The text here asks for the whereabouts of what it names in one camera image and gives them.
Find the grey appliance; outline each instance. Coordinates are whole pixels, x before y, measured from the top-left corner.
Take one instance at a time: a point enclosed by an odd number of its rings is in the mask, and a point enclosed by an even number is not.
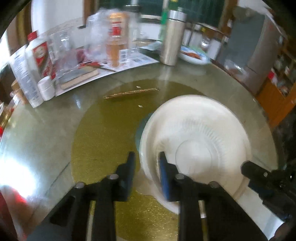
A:
[[[244,69],[235,77],[256,95],[267,77],[280,48],[279,28],[267,15],[254,12],[248,18],[236,19],[228,43],[217,61],[231,60]]]

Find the gold circular mat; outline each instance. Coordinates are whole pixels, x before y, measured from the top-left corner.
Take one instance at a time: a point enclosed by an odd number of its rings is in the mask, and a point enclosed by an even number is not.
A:
[[[72,146],[72,175],[76,182],[100,181],[126,162],[129,151],[137,156],[136,130],[149,113],[167,100],[186,94],[202,95],[191,87],[160,80],[139,80],[119,86],[107,94],[146,88],[159,91],[134,94],[117,99],[99,98],[83,116]],[[117,236],[128,241],[177,240],[178,216],[149,195],[133,188],[128,202],[116,202]]]

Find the white bottle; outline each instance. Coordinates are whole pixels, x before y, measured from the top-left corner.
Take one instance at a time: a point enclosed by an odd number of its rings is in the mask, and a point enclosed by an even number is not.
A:
[[[50,100],[55,96],[53,82],[49,76],[44,77],[37,85],[41,96],[45,101]]]
[[[26,48],[26,58],[35,81],[51,76],[55,78],[55,71],[49,57],[46,39],[38,38],[37,31],[28,35],[29,45]]]
[[[32,107],[35,108],[43,103],[43,98],[39,92],[37,83],[29,71],[25,49],[26,45],[22,46],[10,57],[9,62],[19,86]]]

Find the white cap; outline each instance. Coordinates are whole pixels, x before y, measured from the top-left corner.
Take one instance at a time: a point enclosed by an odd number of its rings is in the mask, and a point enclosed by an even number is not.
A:
[[[46,76],[38,82],[38,88],[40,91],[44,91],[52,85],[52,79],[50,76]]]

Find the glass tabletop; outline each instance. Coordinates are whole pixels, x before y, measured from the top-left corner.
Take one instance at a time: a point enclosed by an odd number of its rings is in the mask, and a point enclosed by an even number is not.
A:
[[[146,88],[159,91],[114,100],[102,98],[106,94]],[[137,153],[136,132],[145,117],[165,101],[184,94],[205,95],[228,107],[246,130],[252,161],[268,170],[277,168],[277,152],[264,112],[240,83],[213,64],[195,66],[181,60],[176,66],[156,63],[92,81],[35,109],[29,105],[17,106],[0,143],[0,190],[4,197],[10,197],[11,188],[15,189],[28,207],[26,215],[16,217],[12,213],[13,218],[21,219],[30,230],[74,183],[96,182],[112,173],[118,164],[125,162],[128,151]],[[258,196],[248,189],[238,202],[268,234],[266,223],[275,217]],[[135,190],[131,203],[134,211],[130,216],[121,212],[117,218],[121,238],[176,237],[175,214],[159,207],[151,196],[140,195]],[[124,205],[128,204],[117,205],[117,211],[126,209]],[[123,223],[135,218],[133,215],[140,209],[148,214],[138,217],[138,221],[145,220],[150,229],[129,231],[129,222]],[[164,223],[169,233],[160,230]]]

